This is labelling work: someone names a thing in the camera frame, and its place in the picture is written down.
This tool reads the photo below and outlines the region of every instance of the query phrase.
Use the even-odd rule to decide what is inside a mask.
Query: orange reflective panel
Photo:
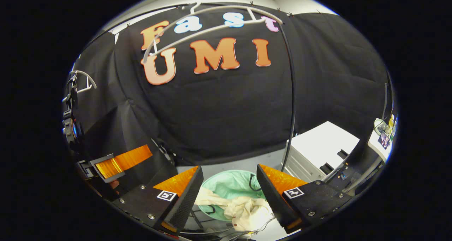
[[[268,176],[268,179],[270,179],[273,186],[276,188],[276,191],[278,191],[281,196],[284,191],[307,184],[307,182],[303,180],[294,178],[291,175],[275,170],[272,167],[267,167],[262,164],[259,164],[259,166],[261,166],[262,170]]]
[[[193,175],[195,174],[197,167],[198,166],[193,167],[190,170],[186,170],[174,177],[171,177],[170,179],[165,180],[158,185],[155,185],[154,188],[162,191],[177,193],[177,195],[180,197],[185,191],[185,188],[187,188],[187,185],[189,184]]]
[[[131,167],[134,167],[151,156],[152,153],[150,152],[149,147],[144,145],[129,152],[120,154],[112,159],[96,163],[95,165],[102,174],[103,178],[107,179],[128,170]]]

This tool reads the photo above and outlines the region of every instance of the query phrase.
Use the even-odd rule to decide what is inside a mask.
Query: green plastic bag
[[[227,170],[218,173],[204,181],[202,187],[213,191],[213,193],[216,193],[224,199],[234,199],[238,196],[249,196],[254,199],[265,199],[262,190],[260,190],[256,174],[246,170]],[[231,221],[224,216],[224,210],[217,205],[199,205],[198,207],[203,213],[213,219],[225,222]]]

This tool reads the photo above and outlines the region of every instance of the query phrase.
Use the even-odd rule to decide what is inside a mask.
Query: white cloth
[[[201,187],[195,205],[217,205],[224,209],[224,215],[231,219],[236,231],[254,231],[273,218],[273,211],[265,199],[239,196],[224,199],[212,191]]]

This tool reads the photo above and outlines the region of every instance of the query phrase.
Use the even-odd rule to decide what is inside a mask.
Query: black fabric curtain
[[[296,70],[295,132],[330,121],[366,140],[373,121],[383,113],[384,83],[388,83],[386,68],[372,45],[337,15],[288,17],[255,7],[284,22]],[[227,28],[180,43],[174,53],[175,77],[159,86],[147,82],[140,64],[142,30],[178,20],[189,9],[172,9],[136,22],[119,32],[116,43],[115,35],[106,32],[76,61],[74,69],[89,73],[98,86],[80,94],[79,117],[88,134],[97,134],[91,143],[103,146],[103,151],[96,153],[99,157],[142,146],[150,138],[174,151],[178,165],[218,164],[284,148],[291,116],[289,59],[281,33],[271,32],[265,24]],[[201,30],[224,24],[226,12],[250,19],[247,11],[235,9],[199,14]],[[163,48],[191,33],[178,34],[171,28],[157,46]],[[239,68],[210,68],[205,74],[195,74],[197,64],[190,43],[206,40],[215,49],[226,37],[237,40],[234,49]],[[256,66],[253,39],[269,42],[270,66]],[[159,74],[166,72],[160,55],[155,66]],[[111,135],[101,138],[102,130]]]

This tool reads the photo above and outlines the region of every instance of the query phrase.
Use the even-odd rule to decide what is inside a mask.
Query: white hanger
[[[179,44],[179,43],[182,43],[182,42],[184,42],[184,41],[186,41],[186,40],[190,40],[191,38],[197,37],[197,36],[199,36],[199,35],[202,35],[202,34],[205,34],[205,33],[208,33],[208,32],[212,32],[212,31],[215,31],[215,30],[223,29],[223,28],[226,28],[226,27],[231,27],[231,26],[233,26],[233,25],[241,25],[241,24],[246,24],[246,25],[247,25],[247,24],[258,24],[258,23],[265,22],[265,18],[262,18],[262,19],[256,19],[255,16],[254,16],[254,14],[253,14],[253,11],[255,11],[255,12],[259,13],[259,14],[263,14],[263,15],[266,16],[266,17],[269,17],[269,18],[272,18],[272,19],[276,20],[276,22],[278,22],[278,24],[280,24],[280,25],[282,25],[282,23],[283,23],[283,21],[282,21],[281,19],[279,19],[278,17],[276,17],[275,15],[273,15],[273,14],[271,14],[271,13],[268,13],[268,12],[266,12],[266,11],[263,11],[263,10],[261,10],[261,9],[254,8],[254,7],[240,6],[240,5],[226,5],[226,6],[218,6],[218,7],[207,8],[207,9],[203,9],[203,10],[200,10],[200,11],[196,11],[196,12],[195,12],[194,9],[197,8],[197,7],[200,6],[200,5],[201,5],[201,3],[198,2],[195,6],[193,6],[193,7],[190,9],[190,14],[188,14],[188,15],[186,15],[186,16],[184,16],[184,17],[181,17],[181,18],[178,19],[178,20],[175,20],[174,22],[172,22],[171,24],[169,24],[167,27],[165,27],[165,29],[163,29],[163,31],[162,31],[161,33],[159,33],[158,35],[156,35],[156,36],[154,37],[154,40],[152,40],[152,43],[149,44],[149,46],[147,47],[147,49],[146,49],[146,51],[145,51],[145,53],[144,53],[144,56],[143,56],[143,62],[144,62],[144,63],[146,63],[147,57],[148,57],[149,55],[151,55],[151,56],[157,55],[157,54],[159,54],[160,52],[164,51],[165,49],[171,48],[171,47],[174,46],[174,45],[177,45],[177,44]],[[212,27],[212,28],[209,28],[209,29],[205,29],[205,30],[202,30],[202,31],[200,31],[200,32],[197,32],[197,33],[194,33],[194,34],[192,34],[192,35],[189,35],[189,36],[187,36],[187,37],[184,37],[184,38],[182,38],[182,39],[180,39],[180,40],[177,40],[177,41],[175,41],[175,42],[169,44],[168,46],[166,46],[166,47],[164,47],[164,48],[162,48],[162,49],[160,49],[160,50],[157,50],[157,44],[155,43],[155,41],[156,41],[161,35],[163,35],[163,33],[164,33],[166,30],[168,30],[169,28],[171,28],[171,27],[172,27],[173,25],[175,25],[178,21],[180,21],[180,20],[182,20],[182,19],[184,19],[184,18],[186,18],[186,17],[190,17],[190,16],[193,16],[193,15],[196,15],[196,14],[204,13],[204,12],[206,12],[206,11],[213,11],[213,10],[220,10],[220,9],[244,9],[244,10],[247,10],[247,11],[249,12],[249,14],[250,14],[250,16],[251,16],[252,19],[251,19],[251,20],[247,20],[247,21],[243,21],[243,22],[237,22],[237,23],[228,24],[228,25],[219,25],[219,26],[217,26],[217,27]],[[154,52],[153,52],[153,53],[150,53],[150,48],[151,48],[152,45],[154,45]]]
[[[87,73],[82,72],[81,70],[73,70],[73,71],[69,72],[69,75],[72,74],[72,73],[75,73],[75,76],[77,76],[78,73],[83,74],[83,75],[86,76],[86,88],[81,89],[80,91],[77,91],[77,88],[76,88],[76,92],[77,93],[82,93],[82,92],[88,91],[93,86],[94,86],[95,89],[97,88],[96,83],[94,82],[94,80]]]

